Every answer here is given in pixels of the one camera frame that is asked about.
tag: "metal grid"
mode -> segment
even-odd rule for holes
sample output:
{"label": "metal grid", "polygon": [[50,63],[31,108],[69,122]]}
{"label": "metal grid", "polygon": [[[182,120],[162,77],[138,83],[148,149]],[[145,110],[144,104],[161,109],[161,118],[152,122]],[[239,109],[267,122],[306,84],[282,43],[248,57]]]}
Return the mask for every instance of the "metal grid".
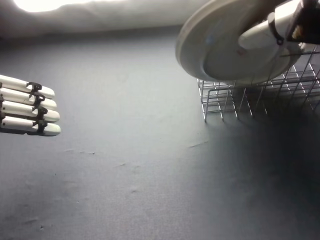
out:
{"label": "metal grid", "polygon": [[248,87],[237,86],[237,81],[228,85],[198,79],[204,121],[211,113],[220,114],[224,120],[227,112],[233,112],[237,118],[248,111],[253,117],[258,113],[269,116],[292,109],[301,112],[307,107],[315,112],[320,104],[320,69],[317,69],[316,62],[319,65],[319,61],[315,59],[319,53],[314,47],[312,51],[304,52],[287,72]]}

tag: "bright light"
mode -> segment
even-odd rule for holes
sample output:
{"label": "bright light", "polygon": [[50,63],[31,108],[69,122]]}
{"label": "bright light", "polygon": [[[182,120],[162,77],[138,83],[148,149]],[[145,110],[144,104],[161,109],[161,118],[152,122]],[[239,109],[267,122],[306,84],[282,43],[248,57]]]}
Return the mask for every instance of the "bright light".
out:
{"label": "bright light", "polygon": [[27,12],[46,12],[68,4],[85,4],[88,2],[115,2],[121,0],[14,0],[15,4]]}

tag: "white plate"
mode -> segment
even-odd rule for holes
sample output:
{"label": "white plate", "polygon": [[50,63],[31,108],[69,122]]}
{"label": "white plate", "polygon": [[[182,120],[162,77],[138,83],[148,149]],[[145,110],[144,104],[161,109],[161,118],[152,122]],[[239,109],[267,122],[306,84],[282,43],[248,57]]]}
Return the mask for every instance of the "white plate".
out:
{"label": "white plate", "polygon": [[[245,50],[239,36],[264,20],[283,0],[212,0],[184,24],[176,44],[176,58],[183,69],[205,81],[249,85],[268,80],[279,46]],[[301,53],[289,43],[281,55]],[[299,56],[281,57],[271,78],[289,69]]]}

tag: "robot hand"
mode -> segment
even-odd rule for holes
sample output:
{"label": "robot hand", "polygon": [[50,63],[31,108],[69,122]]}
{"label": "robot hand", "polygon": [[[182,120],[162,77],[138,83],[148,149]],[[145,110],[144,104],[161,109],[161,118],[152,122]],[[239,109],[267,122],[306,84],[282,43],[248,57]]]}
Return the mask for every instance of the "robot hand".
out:
{"label": "robot hand", "polygon": [[56,136],[61,133],[55,92],[35,82],[0,75],[0,133]]}

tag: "round dish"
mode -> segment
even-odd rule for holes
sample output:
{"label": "round dish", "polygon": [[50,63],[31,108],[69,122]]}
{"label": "round dish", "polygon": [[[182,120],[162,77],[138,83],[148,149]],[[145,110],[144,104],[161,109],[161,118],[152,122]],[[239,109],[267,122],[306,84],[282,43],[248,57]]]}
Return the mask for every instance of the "round dish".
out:
{"label": "round dish", "polygon": [[[176,58],[183,69],[205,81],[258,84],[268,80],[279,46],[245,50],[238,39],[264,20],[284,0],[212,0],[184,24],[176,44]],[[281,55],[302,51],[288,43]],[[280,57],[272,71],[274,78],[289,69],[299,56]]]}

